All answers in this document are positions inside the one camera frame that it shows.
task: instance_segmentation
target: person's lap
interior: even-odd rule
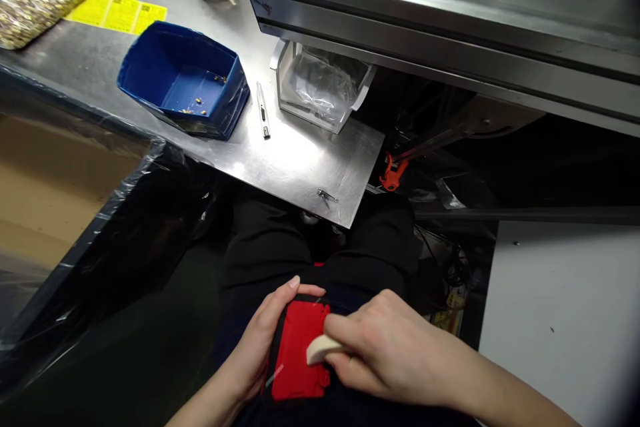
[[[257,305],[295,275],[306,284],[340,286],[373,297],[385,288],[405,296],[405,276],[417,269],[413,212],[399,195],[365,195],[347,245],[315,267],[301,233],[299,210],[243,185],[235,194],[235,236],[225,256],[221,311]]]

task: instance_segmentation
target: person's right hand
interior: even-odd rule
[[[458,381],[477,355],[391,290],[348,317],[329,314],[324,331],[353,353],[325,358],[346,387],[406,404],[456,408]]]

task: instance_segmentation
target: orange clamp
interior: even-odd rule
[[[387,170],[385,170],[385,174],[380,177],[380,182],[382,182],[382,186],[387,191],[394,191],[400,186],[400,177],[405,173],[405,169],[407,165],[409,165],[409,160],[400,162],[400,165],[398,165],[395,171],[391,163],[391,154],[387,152]]]

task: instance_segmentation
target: red plastic part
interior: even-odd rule
[[[409,160],[400,162],[400,165],[398,165],[395,171],[391,165],[392,163],[391,154],[387,152],[387,170],[385,174],[380,177],[380,182],[382,182],[382,186],[387,191],[394,191],[400,186],[400,177],[405,173],[405,169],[407,165],[409,165]]]
[[[274,400],[325,395],[329,371],[322,364],[307,365],[307,347],[323,333],[328,305],[294,300],[287,308],[271,395]]]

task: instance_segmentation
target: yellow label sheet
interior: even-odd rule
[[[140,35],[150,24],[166,16],[165,7],[139,0],[85,0],[65,19]]]

